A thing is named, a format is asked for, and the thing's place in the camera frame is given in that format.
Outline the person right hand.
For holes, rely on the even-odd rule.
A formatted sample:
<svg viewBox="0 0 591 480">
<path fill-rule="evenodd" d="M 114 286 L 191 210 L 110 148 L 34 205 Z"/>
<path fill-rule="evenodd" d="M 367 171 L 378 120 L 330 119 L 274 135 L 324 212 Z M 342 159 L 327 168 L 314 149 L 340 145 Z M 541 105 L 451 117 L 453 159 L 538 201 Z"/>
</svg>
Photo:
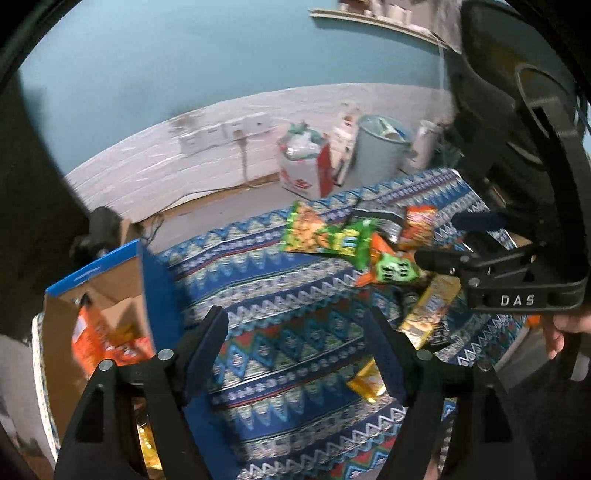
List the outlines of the person right hand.
<svg viewBox="0 0 591 480">
<path fill-rule="evenodd" d="M 590 333 L 590 311 L 544 316 L 541 326 L 544 332 L 547 356 L 553 360 L 564 349 L 567 333 Z"/>
</svg>

